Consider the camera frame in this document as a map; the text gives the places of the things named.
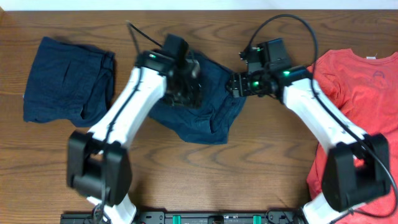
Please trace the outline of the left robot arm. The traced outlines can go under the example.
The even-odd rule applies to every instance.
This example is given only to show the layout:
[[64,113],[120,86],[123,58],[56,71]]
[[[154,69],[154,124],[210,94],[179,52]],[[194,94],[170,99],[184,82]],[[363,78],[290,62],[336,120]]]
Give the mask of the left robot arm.
[[109,111],[87,133],[68,140],[67,185],[94,204],[89,214],[68,214],[62,223],[132,223],[136,207],[129,148],[149,111],[201,106],[200,65],[181,37],[169,34],[158,50],[137,56],[129,81]]

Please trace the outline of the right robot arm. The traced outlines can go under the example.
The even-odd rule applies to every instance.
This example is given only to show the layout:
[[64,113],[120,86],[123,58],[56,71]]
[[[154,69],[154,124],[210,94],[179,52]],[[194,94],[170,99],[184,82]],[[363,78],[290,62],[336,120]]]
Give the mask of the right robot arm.
[[306,67],[292,66],[282,39],[248,45],[239,54],[245,72],[231,75],[235,97],[271,96],[293,111],[327,155],[322,192],[294,215],[294,223],[336,223],[395,190],[389,146],[352,123],[322,92]]

